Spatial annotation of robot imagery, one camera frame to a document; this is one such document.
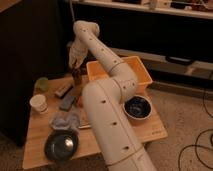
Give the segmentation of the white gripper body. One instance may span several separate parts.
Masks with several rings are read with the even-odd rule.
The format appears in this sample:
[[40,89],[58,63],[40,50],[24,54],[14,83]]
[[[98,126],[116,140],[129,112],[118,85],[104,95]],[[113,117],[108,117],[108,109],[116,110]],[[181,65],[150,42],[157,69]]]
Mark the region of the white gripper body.
[[87,54],[87,46],[78,38],[75,38],[69,50],[69,67],[75,69],[79,68],[84,59],[87,57]]

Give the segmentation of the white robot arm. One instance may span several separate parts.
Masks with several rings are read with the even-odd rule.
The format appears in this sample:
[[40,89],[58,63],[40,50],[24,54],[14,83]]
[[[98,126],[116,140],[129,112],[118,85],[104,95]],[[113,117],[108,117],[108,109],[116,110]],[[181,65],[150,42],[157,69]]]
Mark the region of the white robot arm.
[[82,91],[83,106],[109,171],[157,171],[121,104],[136,93],[138,78],[131,67],[98,39],[99,26],[78,20],[69,66],[79,68],[88,53],[108,73]]

